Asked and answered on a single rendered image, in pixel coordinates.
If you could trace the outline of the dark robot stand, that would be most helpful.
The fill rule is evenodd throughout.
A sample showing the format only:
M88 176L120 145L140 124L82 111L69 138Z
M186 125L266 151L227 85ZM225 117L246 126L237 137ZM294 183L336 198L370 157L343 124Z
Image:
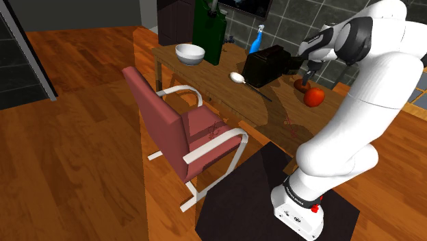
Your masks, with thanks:
M202 241L305 241L274 216L270 193L291 161L269 142L207 192L196 224Z

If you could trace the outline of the dark wooden cabinet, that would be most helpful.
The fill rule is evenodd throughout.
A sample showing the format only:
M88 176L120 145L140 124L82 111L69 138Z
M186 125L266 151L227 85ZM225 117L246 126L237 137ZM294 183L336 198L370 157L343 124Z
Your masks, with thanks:
M195 0L157 0L158 42L162 46L192 41Z

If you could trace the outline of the white bowl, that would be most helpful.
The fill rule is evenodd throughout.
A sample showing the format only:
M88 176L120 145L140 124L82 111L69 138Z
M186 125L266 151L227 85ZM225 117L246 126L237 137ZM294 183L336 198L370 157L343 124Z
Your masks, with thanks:
M196 66L203 61L205 50L197 45L179 44L175 47L178 60L187 66Z

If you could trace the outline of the dark red round fruit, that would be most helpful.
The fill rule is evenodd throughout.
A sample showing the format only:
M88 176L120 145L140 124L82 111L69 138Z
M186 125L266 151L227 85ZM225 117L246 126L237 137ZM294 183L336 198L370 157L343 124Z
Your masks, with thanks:
M304 82L303 79L297 79L294 81L294 88L301 93L306 93L311 88L311 85L308 81Z

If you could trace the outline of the grey framed glass door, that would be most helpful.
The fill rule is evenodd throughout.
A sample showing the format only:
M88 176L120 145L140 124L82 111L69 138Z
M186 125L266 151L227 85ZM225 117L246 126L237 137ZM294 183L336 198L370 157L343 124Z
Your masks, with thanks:
M34 101L55 101L57 92L8 0L0 0L0 110Z

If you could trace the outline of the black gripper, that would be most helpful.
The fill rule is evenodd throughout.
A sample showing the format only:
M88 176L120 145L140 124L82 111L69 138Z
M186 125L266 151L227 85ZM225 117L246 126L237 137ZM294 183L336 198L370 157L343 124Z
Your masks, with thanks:
M308 80L311 79L315 75L315 72L319 71L322 68L323 64L324 64L323 61L309 60L307 62L307 68L308 69L302 78L302 85L303 86L307 85Z

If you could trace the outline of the green canister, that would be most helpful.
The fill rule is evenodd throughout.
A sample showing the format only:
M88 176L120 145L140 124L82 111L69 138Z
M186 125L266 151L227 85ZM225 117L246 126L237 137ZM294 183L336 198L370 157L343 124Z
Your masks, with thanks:
M226 10L218 0L195 0L192 44L205 50L204 60L218 65L227 28Z

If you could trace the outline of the red apple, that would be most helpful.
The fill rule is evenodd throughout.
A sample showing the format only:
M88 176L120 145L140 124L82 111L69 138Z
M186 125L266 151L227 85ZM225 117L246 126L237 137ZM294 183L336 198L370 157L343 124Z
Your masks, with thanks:
M320 88L310 88L305 92L303 101L308 107L317 107L319 106L325 98L325 93Z

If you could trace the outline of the black toaster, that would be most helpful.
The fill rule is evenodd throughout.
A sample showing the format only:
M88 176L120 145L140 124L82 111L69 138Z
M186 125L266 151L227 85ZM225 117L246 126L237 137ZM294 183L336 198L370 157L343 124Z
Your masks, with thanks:
M260 88L282 75L295 75L304 58L294 56L280 45L250 53L244 65L242 75L245 81Z

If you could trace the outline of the dark wall screen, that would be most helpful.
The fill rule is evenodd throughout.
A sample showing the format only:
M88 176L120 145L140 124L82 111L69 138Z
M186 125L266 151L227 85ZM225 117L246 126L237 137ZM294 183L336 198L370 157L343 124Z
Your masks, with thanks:
M218 2L238 12L265 20L273 0L218 0Z

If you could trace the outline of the wooden table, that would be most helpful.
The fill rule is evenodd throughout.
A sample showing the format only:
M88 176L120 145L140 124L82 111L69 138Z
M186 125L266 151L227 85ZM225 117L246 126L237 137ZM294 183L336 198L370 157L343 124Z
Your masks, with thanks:
M165 66L180 76L184 84L228 108L290 155L294 155L299 145L310 140L329 122L344 99L342 95L324 88L325 100L317 107L307 107L303 93L293 86L293 75L283 75L258 92L237 84L230 80L229 75L244 67L246 52L233 44L223 47L217 66L207 61L186 66L178 60L173 45L157 47L152 52L158 90L163 87L161 68Z

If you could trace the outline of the red chair with white frame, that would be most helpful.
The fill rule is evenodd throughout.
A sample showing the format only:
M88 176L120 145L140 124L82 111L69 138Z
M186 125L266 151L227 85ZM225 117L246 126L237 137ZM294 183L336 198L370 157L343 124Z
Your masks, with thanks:
M163 155L192 193L192 198L181 206L181 211L185 212L235 169L248 143L248 134L241 128L229 127L203 104L200 92L191 86L173 86L156 92L137 68L129 66L122 73L138 104L146 130L159 149L148 159ZM198 99L197 107L183 114L162 99L180 90L192 90ZM204 190L197 191L191 180L232 151L235 155L225 174Z

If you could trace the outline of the blue spray bottle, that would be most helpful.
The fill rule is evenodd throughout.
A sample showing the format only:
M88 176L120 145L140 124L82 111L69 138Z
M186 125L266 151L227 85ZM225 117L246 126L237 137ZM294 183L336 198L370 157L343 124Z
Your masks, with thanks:
M259 25L259 29L257 31L257 38L251 44L249 53L254 53L254 52L257 52L259 50L259 47L261 44L261 39L262 39L262 34L263 34L263 28L264 28L264 25Z

